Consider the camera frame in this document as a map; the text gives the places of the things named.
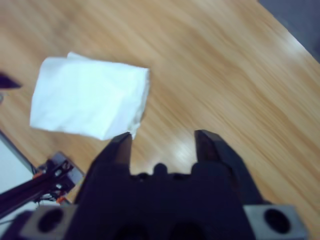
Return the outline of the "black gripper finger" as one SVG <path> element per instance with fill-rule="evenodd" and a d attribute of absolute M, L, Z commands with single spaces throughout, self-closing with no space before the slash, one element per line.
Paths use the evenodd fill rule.
<path fill-rule="evenodd" d="M 194 132 L 197 161 L 215 162 L 224 168 L 232 190 L 243 205 L 262 205 L 263 196 L 243 159 L 218 134 L 199 129 Z"/>
<path fill-rule="evenodd" d="M 20 89 L 23 85 L 12 79 L 9 75 L 4 72 L 0 72 L 0 90 L 16 90 Z"/>
<path fill-rule="evenodd" d="M 115 136 L 92 162 L 90 174 L 111 173 L 130 176 L 132 141 L 129 132 Z"/>

